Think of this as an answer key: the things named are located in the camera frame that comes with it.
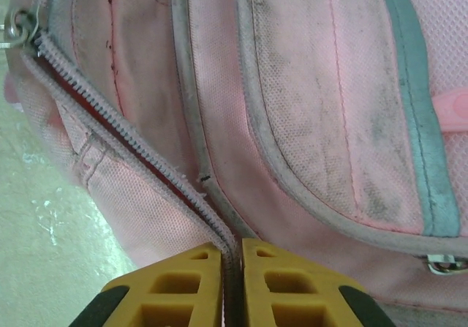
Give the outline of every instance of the pink backpack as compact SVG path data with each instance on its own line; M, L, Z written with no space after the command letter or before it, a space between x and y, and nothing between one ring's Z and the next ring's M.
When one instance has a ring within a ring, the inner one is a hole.
M136 264L212 241L236 326L258 237L468 326L468 0L10 9L7 99Z

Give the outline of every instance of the yellow tool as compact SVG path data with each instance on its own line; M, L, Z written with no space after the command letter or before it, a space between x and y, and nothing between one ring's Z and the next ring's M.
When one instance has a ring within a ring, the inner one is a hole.
M394 326L353 279L243 240L246 327ZM70 327L219 327L221 253L212 244L114 279Z

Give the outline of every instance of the zipper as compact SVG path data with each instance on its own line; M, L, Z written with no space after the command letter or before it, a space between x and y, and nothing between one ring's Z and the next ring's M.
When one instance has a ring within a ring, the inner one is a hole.
M33 0L31 9L13 9L0 31L4 41L0 49L20 48L26 66L33 75L48 86L63 89L69 98L90 113L122 146L135 155L167 188L190 209L187 214L206 230L215 234L215 245L222 252L224 314L227 326L236 326L239 317L231 309L242 306L240 290L241 270L237 241L229 227L219 218L197 192L191 189L182 175L170 169L163 159L154 156L152 148L137 131L94 89L67 57L56 46L47 32L49 0Z

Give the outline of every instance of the metal zipper pull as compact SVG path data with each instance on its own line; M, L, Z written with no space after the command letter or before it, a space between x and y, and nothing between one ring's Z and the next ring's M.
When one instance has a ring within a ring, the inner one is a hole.
M452 255L427 255L427 265L433 274L439 276L468 274L468 260L458 259Z
M0 49L23 48L33 56L38 56L34 47L34 38L39 32L39 9L28 11L13 9L7 13L0 31L4 32L4 41Z

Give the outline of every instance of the pink plastic buckle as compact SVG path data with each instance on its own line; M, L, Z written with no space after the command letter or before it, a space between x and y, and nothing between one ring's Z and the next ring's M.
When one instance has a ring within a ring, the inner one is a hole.
M468 132L468 87L432 98L442 132Z

